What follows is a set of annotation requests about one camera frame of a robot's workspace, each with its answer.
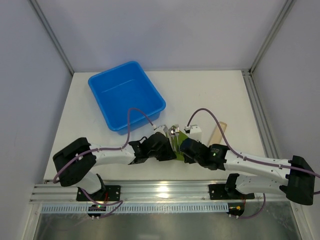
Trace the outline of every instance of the blue plastic bin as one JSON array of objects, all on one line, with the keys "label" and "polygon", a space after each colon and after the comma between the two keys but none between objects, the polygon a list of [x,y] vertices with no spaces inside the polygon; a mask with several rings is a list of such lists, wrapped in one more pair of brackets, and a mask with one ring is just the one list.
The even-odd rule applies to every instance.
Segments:
[{"label": "blue plastic bin", "polygon": [[[108,127],[120,135],[128,132],[128,109],[140,109],[154,121],[166,107],[165,100],[136,61],[94,75],[88,84]],[[140,112],[131,111],[131,130],[147,123]]]}]

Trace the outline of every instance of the cable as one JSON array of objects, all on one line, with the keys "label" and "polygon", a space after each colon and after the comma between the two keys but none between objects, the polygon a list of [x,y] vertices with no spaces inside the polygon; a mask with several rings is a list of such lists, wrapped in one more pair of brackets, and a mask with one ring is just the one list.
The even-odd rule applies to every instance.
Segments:
[{"label": "cable", "polygon": [[124,201],[122,201],[122,200],[115,201],[113,203],[99,203],[99,202],[93,200],[84,189],[82,189],[82,188],[80,188],[80,189],[83,192],[83,194],[86,196],[86,198],[89,199],[90,202],[93,202],[96,205],[109,207],[109,206],[113,206],[113,205],[118,204],[118,206],[116,206],[113,210],[111,210],[107,214],[104,214],[104,215],[100,216],[99,219],[103,219],[103,218],[106,218],[106,217],[110,216],[111,214],[113,214],[124,203]]},{"label": "cable", "polygon": [[[283,168],[283,169],[291,169],[291,170],[296,170],[296,171],[300,171],[300,172],[303,172],[303,173],[306,173],[306,174],[310,174],[310,175],[313,175],[317,178],[320,179],[320,174],[318,173],[315,173],[313,171],[310,171],[310,170],[306,170],[306,169],[302,169],[302,168],[299,168],[299,167],[295,167],[295,166],[288,166],[288,165],[282,165],[282,164],[275,164],[275,163],[269,163],[269,162],[263,162],[263,161],[258,161],[258,160],[255,160],[255,159],[252,159],[252,158],[249,158],[249,157],[246,157],[246,156],[243,156],[241,154],[239,154],[238,152],[236,152],[232,147],[231,145],[229,144],[227,138],[226,138],[226,135],[218,121],[218,119],[216,118],[216,116],[207,108],[199,108],[198,110],[196,110],[192,116],[190,117],[189,119],[189,122],[187,124],[187,127],[190,125],[192,119],[194,118],[194,116],[200,112],[200,111],[206,111],[207,113],[209,113],[211,115],[211,117],[213,117],[214,121],[216,122],[216,125],[218,126],[220,132],[221,132],[221,135],[222,135],[222,138],[225,142],[225,144],[228,146],[228,148],[230,149],[230,151],[232,153],[234,153],[236,156],[238,156],[239,158],[242,158],[243,160],[247,160],[249,162],[252,162],[252,163],[256,163],[256,164],[261,164],[261,165],[265,165],[265,166],[270,166],[270,167],[276,167],[276,168]],[[317,194],[320,194],[320,190],[319,191],[315,191],[313,193],[314,195],[317,195]]]},{"label": "cable", "polygon": [[262,210],[265,208],[265,206],[266,206],[266,195],[263,193],[263,204],[262,204],[260,210],[257,211],[255,214],[253,214],[251,216],[235,216],[235,215],[229,214],[229,216],[236,218],[236,219],[253,219],[254,217],[258,216],[262,212]]},{"label": "cable", "polygon": [[148,138],[146,136],[143,136],[140,140],[138,140],[138,142],[141,142],[143,139],[147,140]]},{"label": "cable", "polygon": [[104,198],[103,203],[105,204],[106,202],[108,202],[108,192],[106,192],[106,194],[105,194],[105,198]]},{"label": "cable", "polygon": [[124,143],[123,146],[121,147],[101,147],[101,148],[94,148],[94,149],[90,149],[87,151],[84,151],[82,153],[80,153],[78,156],[75,156],[74,158],[72,158],[66,165],[63,166],[63,168],[61,168],[57,174],[54,176],[53,178],[53,183],[59,183],[58,177],[64,172],[64,170],[66,170],[74,161],[78,160],[80,157],[89,154],[89,153],[93,153],[93,152],[99,152],[99,151],[116,151],[116,150],[122,150],[124,149],[128,143],[129,143],[129,139],[130,139],[130,113],[132,110],[136,110],[138,112],[140,112],[142,115],[144,115],[144,117],[149,121],[149,123],[153,126],[154,124],[152,123],[152,121],[150,120],[150,118],[140,109],[132,107],[129,108],[128,110],[128,114],[127,114],[127,125],[128,125],[128,134],[126,137],[126,141]]}]

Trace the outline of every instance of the white table surface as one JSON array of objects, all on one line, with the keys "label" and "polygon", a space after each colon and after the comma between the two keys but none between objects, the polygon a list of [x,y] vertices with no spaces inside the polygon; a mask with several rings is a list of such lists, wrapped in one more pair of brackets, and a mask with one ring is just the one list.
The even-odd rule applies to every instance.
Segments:
[{"label": "white table surface", "polygon": [[[89,88],[88,79],[95,74],[85,72],[73,76],[45,180],[52,180],[57,173],[52,156],[77,138],[87,137],[89,143],[105,146],[119,146],[126,140],[126,135],[109,130]],[[219,121],[227,123],[225,134],[235,149],[265,156],[241,71],[148,71],[146,74],[166,101],[165,110],[154,124],[179,124],[182,128],[195,110],[208,108]],[[202,142],[207,144],[216,127],[212,117],[206,112],[199,112],[192,124],[201,127]],[[152,133],[153,128],[148,124],[134,130],[130,140]],[[230,173],[211,171],[196,163],[185,164],[178,160],[159,162],[155,159],[135,165],[108,164],[93,167],[91,171],[104,180],[222,180]]]}]

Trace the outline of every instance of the white cable tray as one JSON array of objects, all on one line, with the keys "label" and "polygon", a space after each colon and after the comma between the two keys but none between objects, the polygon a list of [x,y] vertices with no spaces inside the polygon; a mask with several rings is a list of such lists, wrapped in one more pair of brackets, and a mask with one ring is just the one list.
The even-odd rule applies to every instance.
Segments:
[{"label": "white cable tray", "polygon": [[[42,214],[87,214],[97,213],[88,211],[92,204],[44,204]],[[115,206],[107,206],[109,213]],[[167,214],[167,213],[225,213],[228,212],[226,202],[206,203],[123,203],[115,214]]]}]

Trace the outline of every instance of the black base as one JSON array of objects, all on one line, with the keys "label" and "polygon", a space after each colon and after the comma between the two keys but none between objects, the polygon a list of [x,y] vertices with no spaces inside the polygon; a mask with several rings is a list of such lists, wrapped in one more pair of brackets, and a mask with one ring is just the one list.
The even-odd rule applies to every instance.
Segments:
[{"label": "black base", "polygon": [[105,206],[99,206],[99,205],[91,205],[88,207],[88,211],[90,212],[95,212],[95,213],[88,213],[89,217],[100,217],[102,214],[106,212],[106,207]]},{"label": "black base", "polygon": [[233,216],[241,216],[245,211],[245,204],[242,202],[238,203],[228,203],[229,211],[227,214],[231,214]]},{"label": "black base", "polygon": [[[105,185],[105,194],[99,195],[97,197],[94,197],[91,195],[92,199],[97,202],[103,202],[106,199],[106,193],[108,194],[107,201],[108,202],[116,202],[120,200],[121,195],[121,186],[120,185]],[[76,200],[78,202],[88,202],[90,201],[87,199],[87,197],[84,195],[84,193],[78,188],[78,192],[76,195]]]}]

